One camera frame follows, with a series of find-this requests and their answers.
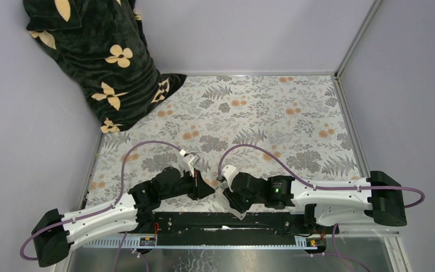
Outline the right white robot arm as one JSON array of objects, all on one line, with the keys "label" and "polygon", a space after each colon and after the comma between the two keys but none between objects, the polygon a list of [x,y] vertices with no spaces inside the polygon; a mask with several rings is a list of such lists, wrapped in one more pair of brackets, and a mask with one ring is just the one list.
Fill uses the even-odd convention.
[{"label": "right white robot arm", "polygon": [[381,171],[349,181],[310,180],[306,184],[292,176],[256,178],[228,165],[223,183],[216,188],[216,201],[243,219],[254,204],[266,208],[304,212],[302,226],[309,233],[336,223],[359,223],[373,219],[389,227],[407,225],[400,184]]}]

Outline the white cardboard paper box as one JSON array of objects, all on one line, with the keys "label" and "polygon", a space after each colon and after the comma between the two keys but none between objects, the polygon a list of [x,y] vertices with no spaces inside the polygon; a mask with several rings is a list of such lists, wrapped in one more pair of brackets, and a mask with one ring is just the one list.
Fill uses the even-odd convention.
[{"label": "white cardboard paper box", "polygon": [[220,204],[224,210],[233,214],[237,219],[243,220],[246,216],[246,213],[240,213],[236,209],[231,208],[229,199],[225,196],[224,192],[228,189],[228,184],[226,181],[223,181],[216,189],[214,193],[215,201]]}]

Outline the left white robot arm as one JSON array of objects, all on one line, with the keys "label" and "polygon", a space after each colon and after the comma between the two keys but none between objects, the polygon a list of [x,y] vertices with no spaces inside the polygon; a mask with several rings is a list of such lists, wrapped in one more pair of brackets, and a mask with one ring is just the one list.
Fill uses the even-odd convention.
[{"label": "left white robot arm", "polygon": [[129,189],[119,201],[65,214],[50,210],[31,232],[39,267],[57,264],[84,244],[115,233],[148,232],[155,223],[153,211],[165,199],[188,196],[196,201],[214,192],[199,170],[167,167]]}]

